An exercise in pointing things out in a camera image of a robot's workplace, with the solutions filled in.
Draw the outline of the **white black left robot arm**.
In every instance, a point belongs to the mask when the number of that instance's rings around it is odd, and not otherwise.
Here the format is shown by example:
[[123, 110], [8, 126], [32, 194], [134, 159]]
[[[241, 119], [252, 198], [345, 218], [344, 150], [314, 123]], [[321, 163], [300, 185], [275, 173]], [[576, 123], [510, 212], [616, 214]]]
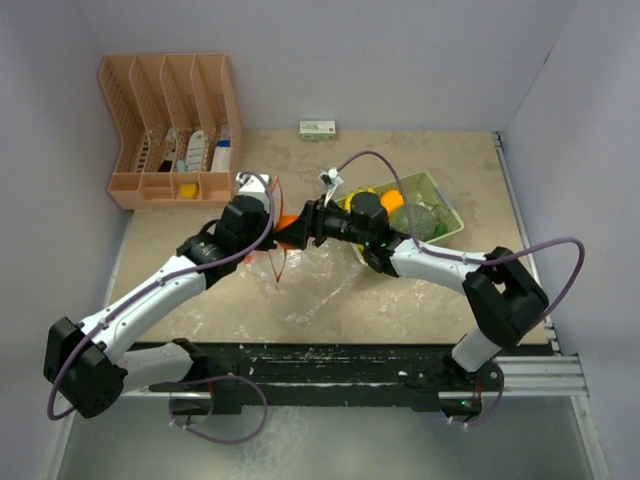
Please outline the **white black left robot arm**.
[[47, 415], [62, 395], [85, 418], [109, 408], [124, 392], [174, 383], [184, 392], [202, 387], [206, 369], [186, 340], [145, 350], [132, 345], [152, 326], [200, 295], [255, 249], [271, 247], [274, 200], [238, 195], [222, 216], [207, 222], [150, 278], [120, 300], [74, 323], [49, 330], [44, 375], [52, 384]]

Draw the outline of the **orange fruit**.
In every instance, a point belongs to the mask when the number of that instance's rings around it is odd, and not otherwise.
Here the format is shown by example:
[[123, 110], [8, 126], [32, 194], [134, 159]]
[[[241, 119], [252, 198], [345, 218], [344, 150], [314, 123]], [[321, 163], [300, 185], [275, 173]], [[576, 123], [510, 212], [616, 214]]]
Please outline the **orange fruit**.
[[297, 215], [286, 214], [278, 220], [274, 227], [274, 240], [285, 249], [300, 249], [300, 222]]

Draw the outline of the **green netted melon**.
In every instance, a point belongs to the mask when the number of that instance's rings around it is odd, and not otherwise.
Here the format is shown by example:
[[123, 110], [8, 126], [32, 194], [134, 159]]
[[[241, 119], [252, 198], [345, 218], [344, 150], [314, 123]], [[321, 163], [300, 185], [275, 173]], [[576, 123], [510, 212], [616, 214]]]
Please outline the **green netted melon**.
[[411, 215], [416, 237], [423, 242], [436, 237], [436, 229], [439, 225], [437, 216], [426, 206], [420, 204], [408, 204], [394, 210], [389, 222], [391, 227], [401, 233], [409, 235], [412, 230], [407, 214]]

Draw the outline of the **clear zip bag orange zipper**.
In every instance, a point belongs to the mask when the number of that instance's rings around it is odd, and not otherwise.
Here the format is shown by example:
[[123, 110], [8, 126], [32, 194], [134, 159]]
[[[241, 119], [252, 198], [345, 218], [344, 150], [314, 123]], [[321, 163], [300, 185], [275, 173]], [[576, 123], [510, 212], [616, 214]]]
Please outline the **clear zip bag orange zipper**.
[[352, 247], [333, 240], [305, 250], [256, 251], [244, 265], [277, 319], [304, 324], [335, 304], [363, 272]]

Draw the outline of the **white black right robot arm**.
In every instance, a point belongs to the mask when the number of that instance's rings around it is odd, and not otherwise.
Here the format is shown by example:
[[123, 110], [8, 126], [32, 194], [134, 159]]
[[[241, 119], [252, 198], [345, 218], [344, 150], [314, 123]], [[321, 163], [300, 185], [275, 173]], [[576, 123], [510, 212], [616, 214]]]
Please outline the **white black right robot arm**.
[[274, 239], [291, 249], [328, 239], [363, 247], [375, 272], [427, 281], [466, 296], [476, 326], [453, 348], [446, 383], [467, 391], [480, 379], [480, 367], [501, 350], [516, 346], [549, 306], [549, 299], [526, 267], [506, 248], [488, 254], [464, 253], [416, 242], [392, 228], [374, 193], [357, 193], [350, 209], [334, 201], [308, 201], [291, 221], [281, 220]]

